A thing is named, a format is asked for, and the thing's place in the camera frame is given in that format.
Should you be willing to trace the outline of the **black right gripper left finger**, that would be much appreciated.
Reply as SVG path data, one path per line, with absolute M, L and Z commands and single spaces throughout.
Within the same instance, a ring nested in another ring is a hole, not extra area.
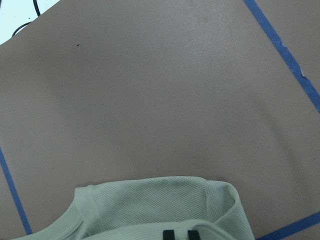
M 173 229 L 166 229 L 162 232 L 163 240 L 175 240 L 175 231 Z

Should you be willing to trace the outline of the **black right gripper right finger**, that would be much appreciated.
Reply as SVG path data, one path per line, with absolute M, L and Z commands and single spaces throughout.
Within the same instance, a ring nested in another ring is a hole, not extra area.
M 200 240 L 200 233 L 197 230 L 187 231 L 188 240 Z

